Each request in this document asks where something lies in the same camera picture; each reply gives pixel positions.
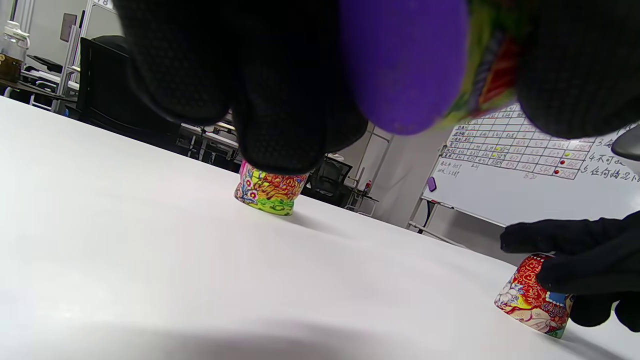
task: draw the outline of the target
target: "desk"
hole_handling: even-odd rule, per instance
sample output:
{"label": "desk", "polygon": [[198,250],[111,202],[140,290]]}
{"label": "desk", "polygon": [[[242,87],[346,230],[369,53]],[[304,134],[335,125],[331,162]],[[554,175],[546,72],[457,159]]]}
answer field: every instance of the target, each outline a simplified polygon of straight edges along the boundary
{"label": "desk", "polygon": [[56,95],[56,94],[54,94],[52,92],[48,92],[47,90],[38,88],[36,86],[30,85],[30,84],[27,84],[27,83],[23,83],[21,81],[19,81],[18,83],[12,83],[10,81],[0,79],[0,85],[9,86],[10,88],[13,88],[13,89],[16,89],[16,90],[25,90],[25,91],[28,91],[28,92],[33,92],[34,94],[39,94],[39,95],[43,95],[43,96],[46,96],[46,97],[50,97],[51,99],[54,99],[54,100],[71,101],[71,100],[68,100],[64,96]]}
{"label": "desk", "polygon": [[[46,79],[49,80],[53,83],[56,84],[60,84],[60,77],[59,76],[55,76],[53,74],[50,74],[48,72],[44,72],[44,71],[40,71],[40,70],[33,70],[31,72],[22,72],[22,75],[27,75],[27,76],[33,76],[36,78],[42,78],[42,79]],[[75,91],[80,91],[80,84],[74,82],[74,81],[69,81],[68,82],[68,87],[72,90]]]}
{"label": "desk", "polygon": [[214,143],[224,145],[226,147],[230,147],[231,149],[238,150],[239,148],[239,145],[237,142],[224,138],[220,135],[212,134],[212,133],[203,134],[202,130],[199,127],[182,124],[182,128],[194,134],[202,135],[205,139],[208,139]]}
{"label": "desk", "polygon": [[509,264],[305,197],[275,217],[236,174],[0,108],[0,358],[640,357],[615,319],[557,341],[494,308]]}

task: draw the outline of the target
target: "black chair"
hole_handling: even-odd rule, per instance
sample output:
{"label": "black chair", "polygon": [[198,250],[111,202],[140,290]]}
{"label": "black chair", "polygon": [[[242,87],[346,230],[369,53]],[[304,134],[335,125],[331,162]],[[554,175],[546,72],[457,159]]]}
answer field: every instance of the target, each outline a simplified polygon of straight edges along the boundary
{"label": "black chair", "polygon": [[129,57],[114,50],[115,47],[124,51],[125,46],[118,43],[106,46],[99,42],[101,38],[107,44],[115,40],[122,43],[114,37],[80,39],[79,120],[156,147],[182,152],[176,145],[180,124],[151,110],[129,84]]}
{"label": "black chair", "polygon": [[310,175],[311,189],[304,189],[303,195],[328,204],[340,206],[344,201],[344,181],[353,167],[341,161],[325,157],[320,166]]}

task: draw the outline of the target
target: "whiteboard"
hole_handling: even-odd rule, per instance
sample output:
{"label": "whiteboard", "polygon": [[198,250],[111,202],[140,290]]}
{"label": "whiteboard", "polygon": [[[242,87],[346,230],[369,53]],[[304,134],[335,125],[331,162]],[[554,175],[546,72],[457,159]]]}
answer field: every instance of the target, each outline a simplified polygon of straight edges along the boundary
{"label": "whiteboard", "polygon": [[566,140],[512,105],[454,128],[432,174],[437,189],[422,197],[499,225],[627,216],[640,210],[640,176],[611,144],[633,126]]}

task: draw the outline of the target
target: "glass jar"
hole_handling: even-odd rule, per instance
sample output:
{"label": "glass jar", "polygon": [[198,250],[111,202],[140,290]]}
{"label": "glass jar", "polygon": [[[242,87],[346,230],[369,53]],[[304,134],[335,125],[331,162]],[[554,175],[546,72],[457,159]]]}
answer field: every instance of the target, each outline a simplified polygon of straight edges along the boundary
{"label": "glass jar", "polygon": [[23,33],[17,22],[7,21],[0,43],[0,79],[18,82],[28,49],[29,34]]}

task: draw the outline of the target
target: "colorful paper cup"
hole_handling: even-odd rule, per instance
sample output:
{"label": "colorful paper cup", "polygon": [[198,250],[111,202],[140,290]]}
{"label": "colorful paper cup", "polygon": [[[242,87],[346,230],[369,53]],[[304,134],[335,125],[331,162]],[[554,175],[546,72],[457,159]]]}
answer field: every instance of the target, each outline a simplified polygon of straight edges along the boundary
{"label": "colorful paper cup", "polygon": [[512,318],[554,338],[561,338],[569,321],[575,295],[545,290],[536,279],[546,259],[553,256],[532,254],[495,298],[495,305]]}
{"label": "colorful paper cup", "polygon": [[260,171],[243,160],[235,197],[267,213],[289,216],[293,203],[307,182],[305,175],[276,175]]}

